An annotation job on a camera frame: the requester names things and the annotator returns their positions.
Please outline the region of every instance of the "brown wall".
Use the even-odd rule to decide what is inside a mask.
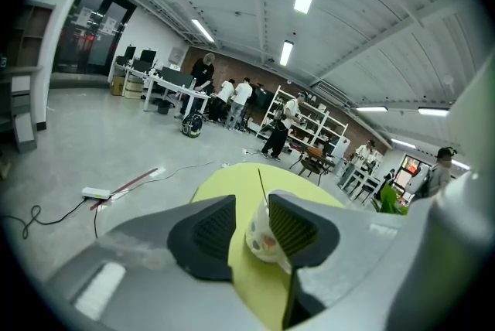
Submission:
[[[266,90],[269,90],[271,92],[276,92],[278,85],[280,85],[281,89],[284,92],[290,93],[294,96],[302,90],[300,86],[296,84],[287,84],[286,79],[265,71],[261,68],[241,62],[240,60],[232,59],[228,56],[220,55],[215,52],[213,53],[215,54],[215,61],[213,62],[213,65],[215,66],[213,85],[215,86],[216,91],[225,80],[233,78],[236,84],[238,84],[242,82],[245,77],[249,77],[252,84],[262,84]],[[192,71],[194,63],[198,59],[203,58],[206,54],[207,51],[190,46],[182,63],[182,72],[190,73]],[[326,105],[326,109],[329,111],[330,116],[335,118],[337,121],[342,122],[343,124],[349,125],[345,133],[345,136],[350,140],[349,148],[347,149],[345,154],[346,156],[353,152],[354,149],[356,149],[360,145],[366,143],[371,138],[374,138],[376,150],[378,150],[378,152],[382,155],[385,154],[385,152],[387,151],[387,147],[385,147],[385,145],[382,144],[382,142],[380,142],[377,138],[375,138],[374,135],[372,135],[368,130],[355,122],[343,111],[329,104],[328,101],[323,100],[319,96],[316,97],[318,99],[317,103],[324,103]],[[253,121],[258,124],[261,122],[264,116],[265,112],[259,110],[256,110],[252,114]]]

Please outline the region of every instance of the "ceiling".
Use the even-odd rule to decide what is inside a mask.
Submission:
[[[307,15],[294,10],[295,0],[133,1],[188,43],[290,77],[385,138],[425,148],[457,143],[444,118],[415,109],[453,104],[495,38],[477,0],[313,0]],[[191,19],[207,27],[213,45]],[[286,67],[278,64],[284,40],[295,44]],[[350,110],[367,104],[390,111]]]

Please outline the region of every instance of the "gray concrete floor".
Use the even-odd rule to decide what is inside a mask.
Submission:
[[[40,220],[57,220],[81,201],[85,186],[114,190],[155,167],[165,169],[159,178],[184,166],[219,161],[145,184],[102,207],[97,216],[102,235],[131,218],[189,202],[197,187],[223,167],[222,162],[261,162],[288,169],[299,155],[281,154],[281,162],[259,154],[245,155],[242,148],[256,151],[262,140],[209,122],[199,138],[188,138],[180,133],[180,120],[173,118],[173,112],[144,112],[142,105],[143,101],[114,97],[102,89],[50,90],[48,129],[39,132],[37,150],[12,155],[9,178],[0,182],[0,213],[28,220],[31,207],[38,204]],[[298,173],[300,165],[291,171]],[[318,176],[309,180],[317,183]],[[333,174],[323,176],[320,186],[345,206],[363,209],[348,200],[336,181]],[[4,220],[12,246],[28,272],[45,281],[94,241],[91,204],[85,203],[60,224],[32,225],[25,241],[20,223]]]

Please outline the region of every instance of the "white desk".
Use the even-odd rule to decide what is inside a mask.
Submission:
[[[376,177],[370,176],[368,172],[365,172],[361,168],[354,168],[353,172],[350,174],[350,176],[347,178],[346,182],[343,184],[345,187],[346,184],[349,182],[350,178],[354,177],[356,181],[358,181],[356,188],[354,188],[353,194],[350,196],[350,200],[355,200],[361,190],[363,189],[363,186],[369,186],[370,188],[374,188],[373,192],[368,196],[368,197],[374,197],[375,194],[378,192],[381,186],[381,181],[377,179]]]
[[[145,106],[143,107],[144,111],[148,110],[149,99],[151,98],[151,95],[152,95],[152,89],[153,89],[154,83],[157,83],[160,87],[165,88],[165,94],[163,95],[163,98],[166,97],[167,92],[169,90],[174,90],[175,92],[189,95],[189,101],[187,102],[187,108],[186,108],[185,115],[189,115],[189,113],[191,112],[191,107],[193,106],[193,101],[195,98],[203,99],[203,105],[201,106],[201,113],[203,113],[204,109],[207,106],[208,99],[210,98],[210,96],[208,96],[207,94],[202,94],[200,92],[196,92],[195,90],[192,90],[192,89],[189,89],[186,87],[180,87],[179,85],[172,84],[171,82],[163,80],[162,78],[160,78],[156,75],[150,76],[147,73],[143,73],[141,71],[134,70],[132,67],[122,66],[121,64],[115,64],[115,67],[120,68],[121,70],[125,71],[125,79],[124,79],[124,86],[122,88],[122,93],[125,92],[125,87],[127,85],[129,74],[132,74],[135,77],[142,78],[143,80],[145,80],[145,79],[149,80],[148,91],[146,92]]]

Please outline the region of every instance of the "black shirt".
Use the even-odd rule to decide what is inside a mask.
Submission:
[[[213,64],[207,66],[203,63],[203,59],[199,59],[194,63],[193,73],[191,74],[196,78],[196,87],[203,85],[208,80],[211,80],[213,73],[215,72],[215,67]]]

